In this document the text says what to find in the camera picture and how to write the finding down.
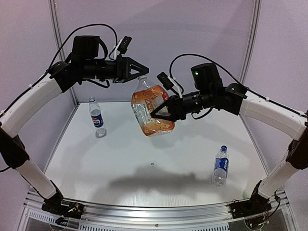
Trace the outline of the orange label bottle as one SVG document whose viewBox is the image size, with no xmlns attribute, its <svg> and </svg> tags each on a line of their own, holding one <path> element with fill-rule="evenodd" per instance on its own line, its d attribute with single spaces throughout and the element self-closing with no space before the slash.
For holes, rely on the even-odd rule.
<svg viewBox="0 0 308 231">
<path fill-rule="evenodd" d="M 147 137 L 171 133 L 175 128 L 174 122 L 151 117 L 151 112 L 163 104 L 169 95 L 146 75 L 138 77 L 137 80 L 138 85 L 130 105 L 142 132 Z"/>
</svg>

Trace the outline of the Pepsi bottle blue label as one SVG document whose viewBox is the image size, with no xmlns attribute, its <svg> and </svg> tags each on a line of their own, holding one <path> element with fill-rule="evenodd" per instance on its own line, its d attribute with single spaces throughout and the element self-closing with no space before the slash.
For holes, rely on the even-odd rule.
<svg viewBox="0 0 308 231">
<path fill-rule="evenodd" d="M 89 112 L 93 125 L 96 128 L 96 138 L 102 138 L 106 136 L 107 129 L 105 127 L 105 123 L 102 117 L 101 107 L 96 102 L 96 99 L 93 96 L 89 98 Z"/>
</svg>

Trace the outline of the clear bottle blue text label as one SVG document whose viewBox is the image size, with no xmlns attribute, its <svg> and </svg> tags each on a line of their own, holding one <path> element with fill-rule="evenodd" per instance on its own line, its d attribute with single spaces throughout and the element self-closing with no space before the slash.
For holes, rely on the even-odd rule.
<svg viewBox="0 0 308 231">
<path fill-rule="evenodd" d="M 216 187 L 226 184 L 229 169 L 229 153 L 227 146 L 222 145 L 215 155 L 214 170 L 211 175 L 211 183 Z"/>
</svg>

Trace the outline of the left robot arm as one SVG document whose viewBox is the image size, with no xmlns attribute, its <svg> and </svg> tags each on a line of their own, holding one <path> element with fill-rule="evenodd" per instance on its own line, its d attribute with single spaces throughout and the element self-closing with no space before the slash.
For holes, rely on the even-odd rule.
<svg viewBox="0 0 308 231">
<path fill-rule="evenodd" d="M 117 40 L 113 58 L 108 58 L 106 44 L 99 36 L 76 36 L 70 54 L 47 71 L 0 114 L 0 153 L 8 167 L 43 199 L 42 210 L 61 218 L 80 218 L 84 206 L 68 202 L 55 183 L 46 177 L 31 159 L 19 132 L 37 112 L 75 84 L 84 81 L 108 88 L 111 83 L 127 83 L 147 74 L 149 69 L 126 56 L 132 38 Z"/>
</svg>

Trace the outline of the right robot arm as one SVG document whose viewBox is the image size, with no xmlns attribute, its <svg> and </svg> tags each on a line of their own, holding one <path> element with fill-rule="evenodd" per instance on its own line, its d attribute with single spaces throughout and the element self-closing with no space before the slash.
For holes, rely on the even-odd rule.
<svg viewBox="0 0 308 231">
<path fill-rule="evenodd" d="M 172 122 L 203 109 L 224 110 L 257 120 L 283 133 L 286 150 L 283 159 L 254 187 L 249 199 L 229 204 L 233 218 L 243 218 L 271 209 L 270 198 L 295 173 L 308 167 L 308 115 L 262 96 L 241 83 L 223 86 L 215 62 L 191 68 L 196 92 L 181 91 L 151 112 L 151 117 Z"/>
</svg>

